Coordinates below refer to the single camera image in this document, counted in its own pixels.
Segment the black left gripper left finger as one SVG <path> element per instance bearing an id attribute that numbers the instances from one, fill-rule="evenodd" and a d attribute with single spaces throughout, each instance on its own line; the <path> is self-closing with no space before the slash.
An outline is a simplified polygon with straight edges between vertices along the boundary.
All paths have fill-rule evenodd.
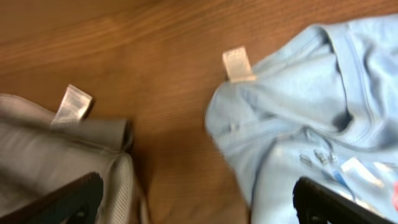
<path id="1" fill-rule="evenodd" d="M 1 217 L 1 223 L 94 223 L 103 194 L 103 179 L 90 172 Z"/>

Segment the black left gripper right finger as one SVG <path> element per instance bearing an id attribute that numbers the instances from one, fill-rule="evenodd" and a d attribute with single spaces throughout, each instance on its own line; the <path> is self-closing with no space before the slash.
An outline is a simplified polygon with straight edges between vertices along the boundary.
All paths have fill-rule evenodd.
<path id="1" fill-rule="evenodd" d="M 300 224 L 393 224 L 307 177 L 294 185 L 293 205 Z"/>

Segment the light blue t-shirt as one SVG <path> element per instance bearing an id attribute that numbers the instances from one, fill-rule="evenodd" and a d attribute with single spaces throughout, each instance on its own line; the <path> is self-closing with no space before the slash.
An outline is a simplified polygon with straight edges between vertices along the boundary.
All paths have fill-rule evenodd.
<path id="1" fill-rule="evenodd" d="M 312 25 L 222 84 L 205 125 L 252 223 L 297 223 L 301 177 L 397 221 L 397 16 Z"/>

